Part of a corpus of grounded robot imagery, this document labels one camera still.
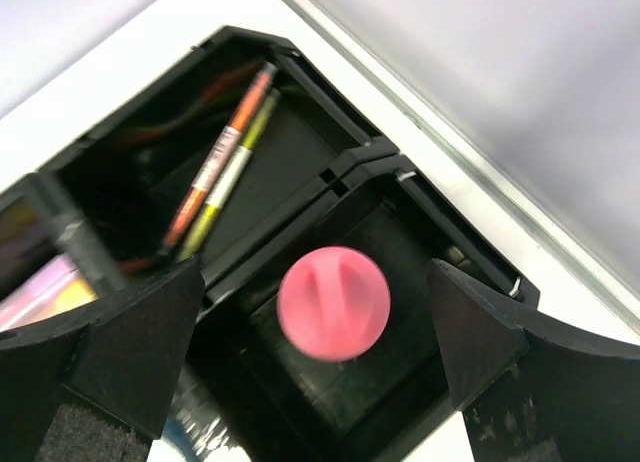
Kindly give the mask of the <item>purple highlighter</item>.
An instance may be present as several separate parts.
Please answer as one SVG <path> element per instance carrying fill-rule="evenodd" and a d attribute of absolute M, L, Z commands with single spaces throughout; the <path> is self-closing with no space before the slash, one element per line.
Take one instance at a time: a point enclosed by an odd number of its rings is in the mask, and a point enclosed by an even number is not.
<path fill-rule="evenodd" d="M 1 331 L 54 317 L 96 299 L 72 260 L 58 255 L 1 302 Z"/>

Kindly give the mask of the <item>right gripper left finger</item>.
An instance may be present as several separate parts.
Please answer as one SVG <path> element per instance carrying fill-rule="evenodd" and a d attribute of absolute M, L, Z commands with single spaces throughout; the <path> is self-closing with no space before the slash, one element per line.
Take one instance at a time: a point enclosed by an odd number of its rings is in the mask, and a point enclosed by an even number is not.
<path fill-rule="evenodd" d="M 1 336 L 4 461 L 144 461 L 162 435 L 204 295 L 191 258 Z"/>

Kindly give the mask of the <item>pink-capped small bottle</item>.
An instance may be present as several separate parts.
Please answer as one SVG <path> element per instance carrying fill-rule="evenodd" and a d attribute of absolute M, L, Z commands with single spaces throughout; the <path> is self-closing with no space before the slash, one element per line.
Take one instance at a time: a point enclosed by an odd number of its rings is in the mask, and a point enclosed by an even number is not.
<path fill-rule="evenodd" d="M 381 337 L 390 317 L 391 293 L 369 256 L 327 246 L 288 269 L 276 311 L 282 332 L 301 353 L 342 362 L 364 354 Z"/>

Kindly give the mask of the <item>thin yellow highlighter pen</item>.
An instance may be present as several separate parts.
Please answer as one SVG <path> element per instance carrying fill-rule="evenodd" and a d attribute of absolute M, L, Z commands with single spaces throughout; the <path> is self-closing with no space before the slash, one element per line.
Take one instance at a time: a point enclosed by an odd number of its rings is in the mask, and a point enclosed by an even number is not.
<path fill-rule="evenodd" d="M 272 89 L 265 98 L 245 133 L 241 144 L 237 147 L 220 178 L 214 184 L 204 203 L 203 209 L 191 226 L 182 248 L 176 257 L 177 262 L 182 262 L 195 255 L 202 246 L 244 171 L 256 144 L 262 137 L 279 102 L 280 96 L 281 92 L 278 89 Z"/>

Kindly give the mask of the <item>thin orange highlighter pen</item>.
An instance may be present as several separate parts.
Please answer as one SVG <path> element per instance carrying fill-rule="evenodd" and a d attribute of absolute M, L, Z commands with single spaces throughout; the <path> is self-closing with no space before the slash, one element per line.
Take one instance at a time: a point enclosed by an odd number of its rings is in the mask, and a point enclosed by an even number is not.
<path fill-rule="evenodd" d="M 193 222 L 207 194 L 220 177 L 234 149 L 239 144 L 241 135 L 271 88 L 277 71 L 278 68 L 275 64 L 266 62 L 253 78 L 233 116 L 219 134 L 191 182 L 188 192 L 161 241 L 158 250 L 160 256 L 166 256 L 171 252 Z"/>

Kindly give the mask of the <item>blue slime jar front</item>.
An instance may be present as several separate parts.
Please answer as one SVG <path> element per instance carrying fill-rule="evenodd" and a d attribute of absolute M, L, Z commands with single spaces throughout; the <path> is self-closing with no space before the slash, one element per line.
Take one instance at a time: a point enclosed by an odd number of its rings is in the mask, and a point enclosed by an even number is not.
<path fill-rule="evenodd" d="M 246 458 L 204 382 L 187 365 L 179 374 L 163 436 L 187 461 Z"/>

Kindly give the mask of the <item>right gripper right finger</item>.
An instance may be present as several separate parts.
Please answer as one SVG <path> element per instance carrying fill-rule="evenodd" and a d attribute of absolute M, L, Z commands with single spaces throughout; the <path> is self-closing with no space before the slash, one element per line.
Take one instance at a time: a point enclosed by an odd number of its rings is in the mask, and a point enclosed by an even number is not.
<path fill-rule="evenodd" d="M 431 261 L 432 320 L 477 461 L 636 461 L 639 348 Z"/>

